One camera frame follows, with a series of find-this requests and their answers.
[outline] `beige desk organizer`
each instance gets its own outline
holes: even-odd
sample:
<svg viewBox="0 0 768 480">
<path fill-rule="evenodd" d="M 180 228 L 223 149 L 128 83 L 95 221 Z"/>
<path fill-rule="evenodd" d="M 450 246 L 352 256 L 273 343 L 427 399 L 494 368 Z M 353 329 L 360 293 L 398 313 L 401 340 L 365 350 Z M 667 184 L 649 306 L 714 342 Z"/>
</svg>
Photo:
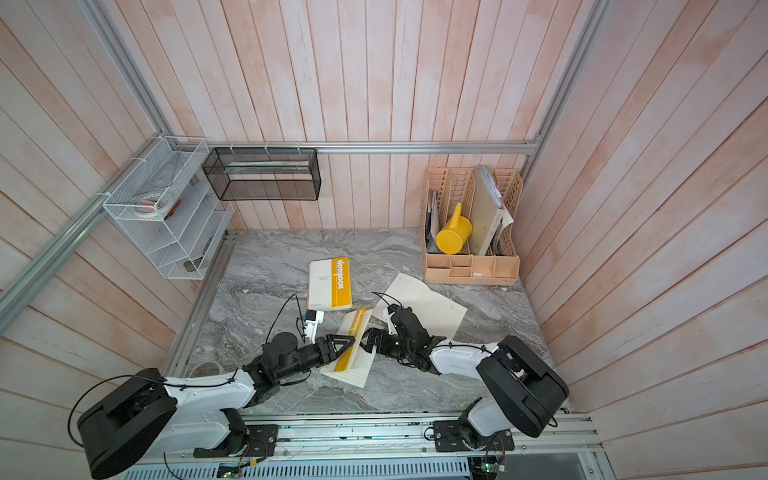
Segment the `beige desk organizer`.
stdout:
<svg viewBox="0 0 768 480">
<path fill-rule="evenodd" d="M 514 217 L 520 201 L 523 181 L 514 168 L 489 168 L 502 193 L 504 205 Z M 502 233 L 502 252 L 505 256 L 471 255 L 465 243 L 456 255 L 427 253 L 423 228 L 426 222 L 429 192 L 437 191 L 437 205 L 440 228 L 448 221 L 458 202 L 462 202 L 462 215 L 470 218 L 472 200 L 475 198 L 475 177 L 473 169 L 466 167 L 427 168 L 422 214 L 419 226 L 422 232 L 422 268 L 426 283 L 457 283 L 462 285 L 512 285 L 518 280 L 520 257 L 512 245 L 510 227 Z"/>
</svg>

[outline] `white wire rack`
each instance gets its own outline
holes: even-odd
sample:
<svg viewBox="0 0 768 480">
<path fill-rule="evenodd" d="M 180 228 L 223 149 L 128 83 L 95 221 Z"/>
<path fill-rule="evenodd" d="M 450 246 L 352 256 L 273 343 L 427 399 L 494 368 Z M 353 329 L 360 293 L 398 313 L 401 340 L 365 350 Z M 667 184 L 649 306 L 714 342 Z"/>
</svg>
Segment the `white wire rack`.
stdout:
<svg viewBox="0 0 768 480">
<path fill-rule="evenodd" d="M 194 148 L 174 149 L 173 140 Z M 209 153 L 201 138 L 164 137 L 104 202 L 165 278 L 202 279 L 232 217 L 207 181 L 190 184 Z"/>
</svg>

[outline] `gray marble surface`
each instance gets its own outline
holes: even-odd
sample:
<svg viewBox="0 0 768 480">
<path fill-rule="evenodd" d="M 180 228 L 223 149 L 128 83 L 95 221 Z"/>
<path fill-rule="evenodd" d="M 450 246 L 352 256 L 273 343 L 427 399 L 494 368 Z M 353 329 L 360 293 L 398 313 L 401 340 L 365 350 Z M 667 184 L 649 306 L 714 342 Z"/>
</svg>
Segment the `gray marble surface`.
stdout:
<svg viewBox="0 0 768 480">
<path fill-rule="evenodd" d="M 386 290 L 399 272 L 422 279 L 415 229 L 298 230 L 239 233 L 217 295 L 194 348 L 188 373 L 205 362 L 226 371 L 250 362 L 280 307 L 296 293 L 302 309 L 310 261 L 349 257 L 355 308 L 372 307 L 371 291 Z M 551 365 L 551 357 L 522 285 L 430 285 L 468 311 L 456 337 L 460 342 L 487 343 L 513 334 L 522 338 Z M 331 312 L 318 336 L 335 333 L 344 312 Z M 296 332 L 296 303 L 291 301 L 272 335 Z M 370 326 L 383 326 L 371 318 Z M 480 380 L 436 376 L 377 356 L 364 389 L 313 372 L 304 383 L 283 387 L 272 399 L 249 409 L 252 414 L 326 413 L 414 410 L 460 410 L 488 396 Z"/>
</svg>

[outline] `wire mesh shelf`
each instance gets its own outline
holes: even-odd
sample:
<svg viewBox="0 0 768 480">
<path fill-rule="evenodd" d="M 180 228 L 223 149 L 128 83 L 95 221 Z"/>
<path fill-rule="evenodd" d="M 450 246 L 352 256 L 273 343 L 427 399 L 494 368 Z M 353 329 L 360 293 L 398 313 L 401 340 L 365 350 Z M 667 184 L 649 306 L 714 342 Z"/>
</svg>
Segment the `wire mesh shelf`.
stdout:
<svg viewBox="0 0 768 480">
<path fill-rule="evenodd" d="M 320 193 L 312 148 L 217 147 L 203 172 L 221 200 L 317 200 Z"/>
<path fill-rule="evenodd" d="M 174 149 L 175 140 L 196 141 Z M 164 137 L 104 202 L 105 210 L 166 278 L 202 279 L 234 208 L 216 210 L 206 181 L 190 184 L 210 153 L 205 141 Z"/>
</svg>

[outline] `metal base plate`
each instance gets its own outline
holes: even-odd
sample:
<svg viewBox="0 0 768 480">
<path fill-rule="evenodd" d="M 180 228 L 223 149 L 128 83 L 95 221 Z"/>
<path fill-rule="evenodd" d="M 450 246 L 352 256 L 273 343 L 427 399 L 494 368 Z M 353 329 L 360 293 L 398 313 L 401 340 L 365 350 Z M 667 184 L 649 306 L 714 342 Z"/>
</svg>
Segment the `metal base plate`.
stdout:
<svg viewBox="0 0 768 480">
<path fill-rule="evenodd" d="M 435 450 L 438 452 L 468 452 L 469 448 L 462 441 L 459 420 L 437 420 L 432 422 L 435 429 Z"/>
<path fill-rule="evenodd" d="M 249 457 L 271 457 L 275 455 L 277 429 L 279 425 L 248 425 Z"/>
</svg>

